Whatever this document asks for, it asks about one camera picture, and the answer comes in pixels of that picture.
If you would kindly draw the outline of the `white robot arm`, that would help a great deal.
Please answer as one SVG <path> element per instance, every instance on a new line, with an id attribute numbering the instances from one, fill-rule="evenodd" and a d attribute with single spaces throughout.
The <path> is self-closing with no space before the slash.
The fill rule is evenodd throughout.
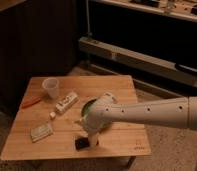
<path id="1" fill-rule="evenodd" d="M 148 124 L 197 131 L 197 97 L 178 97 L 133 104 L 119 104 L 105 92 L 79 120 L 88 135 L 99 133 L 112 122 Z"/>

